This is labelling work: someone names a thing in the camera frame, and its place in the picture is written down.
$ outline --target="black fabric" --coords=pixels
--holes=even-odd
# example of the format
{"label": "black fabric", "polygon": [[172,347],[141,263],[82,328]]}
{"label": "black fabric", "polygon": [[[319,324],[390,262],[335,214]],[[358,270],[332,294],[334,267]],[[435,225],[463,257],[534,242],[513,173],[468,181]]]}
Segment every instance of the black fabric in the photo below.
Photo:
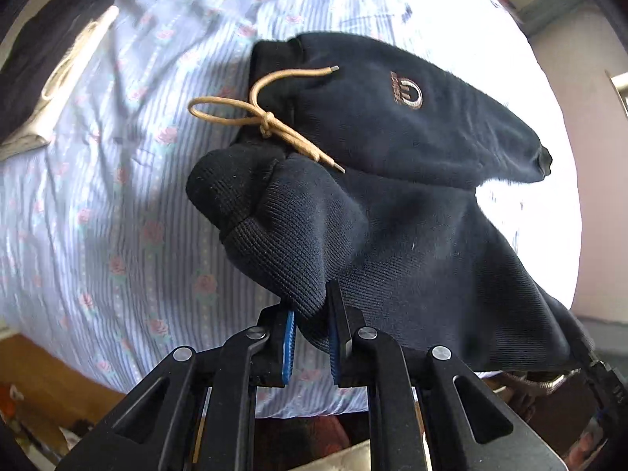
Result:
{"label": "black fabric", "polygon": [[[191,172],[188,197],[220,229],[229,259],[292,303],[303,335],[325,351],[325,283],[338,279],[346,303],[402,345],[446,345],[475,370],[565,366],[582,327],[475,199],[487,179],[549,173],[536,134],[450,73],[366,37],[260,42],[249,81],[333,65],[340,70],[324,78],[276,81],[258,100],[345,174],[256,127]],[[420,109],[395,99],[402,78],[420,87]],[[418,98],[413,88],[407,96]]]}
{"label": "black fabric", "polygon": [[0,142],[29,119],[42,88],[87,24],[114,0],[50,0],[24,24],[0,69]]}

